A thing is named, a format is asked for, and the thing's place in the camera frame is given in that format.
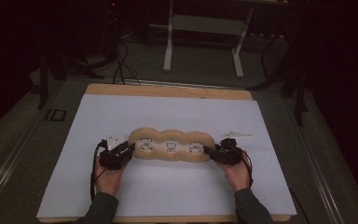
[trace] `white paper sheet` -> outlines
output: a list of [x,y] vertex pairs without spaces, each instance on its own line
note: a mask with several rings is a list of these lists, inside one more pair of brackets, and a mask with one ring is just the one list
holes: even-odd
[[[292,198],[255,101],[84,95],[37,217],[83,217],[90,206],[94,149],[107,133],[126,139],[151,127],[210,134],[216,143],[231,131],[254,166],[252,190],[272,215],[295,215]],[[117,217],[234,215],[223,172],[213,161],[145,161],[133,158],[117,195]]]

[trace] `sleeve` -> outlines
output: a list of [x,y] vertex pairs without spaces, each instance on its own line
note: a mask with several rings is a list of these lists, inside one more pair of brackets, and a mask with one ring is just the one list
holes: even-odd
[[74,224],[112,224],[118,206],[118,199],[110,194],[97,192],[87,214]]
[[234,193],[238,223],[273,223],[269,210],[257,200],[251,189],[240,189]]

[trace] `dark background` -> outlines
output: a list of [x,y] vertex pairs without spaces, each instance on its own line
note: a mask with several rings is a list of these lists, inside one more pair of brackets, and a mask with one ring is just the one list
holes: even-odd
[[[101,2],[76,1],[74,18],[68,13],[68,1],[0,1],[0,118],[33,87],[28,75],[39,66],[40,30],[55,35],[69,54],[101,53]],[[328,27],[333,38],[326,39],[306,85],[358,182],[358,1],[333,1],[332,5]],[[251,33],[274,33],[275,26],[263,19],[270,16],[269,10],[255,13],[258,19],[252,21]],[[147,36],[145,21],[167,23],[168,1],[129,0],[122,13],[139,35]]]

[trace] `gray carpet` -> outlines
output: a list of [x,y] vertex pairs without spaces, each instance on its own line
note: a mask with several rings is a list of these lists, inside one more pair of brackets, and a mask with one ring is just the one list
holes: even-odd
[[[128,66],[136,69],[137,78],[158,82],[175,82],[219,86],[226,88],[245,88],[264,80],[259,57],[267,40],[251,36],[245,40],[241,53],[242,67],[249,74],[244,79],[234,75],[229,49],[190,48],[186,43],[173,47],[172,71],[162,71],[165,46],[159,40],[144,42],[125,42],[130,51],[126,60]],[[116,64],[99,72],[107,76],[99,82],[111,82]],[[125,70],[125,76],[131,74]],[[60,156],[62,146],[76,115],[77,107],[85,89],[91,82],[85,77],[72,74],[67,78],[57,97],[51,97],[49,108],[64,109],[68,114],[63,122],[41,121],[25,145],[17,168],[7,181],[0,194],[0,223],[39,223],[35,218],[39,204],[54,166]],[[313,149],[325,180],[337,201],[345,223],[358,223],[358,188],[351,176],[337,143],[330,133],[310,92],[306,95],[306,105],[310,112],[303,114],[304,128],[298,128],[293,119],[294,99],[284,99],[278,90],[280,83],[263,91],[252,92],[266,122],[272,144],[276,150],[283,174],[310,218],[310,223],[331,223],[324,208],[320,189],[312,175],[307,147]],[[0,130],[10,126],[22,128],[20,120],[30,121],[36,113],[35,98],[27,106],[19,106],[29,111],[28,118],[18,113],[10,119],[10,124],[0,123]],[[11,139],[18,135],[11,133]],[[297,203],[298,215],[287,223],[306,223]]]

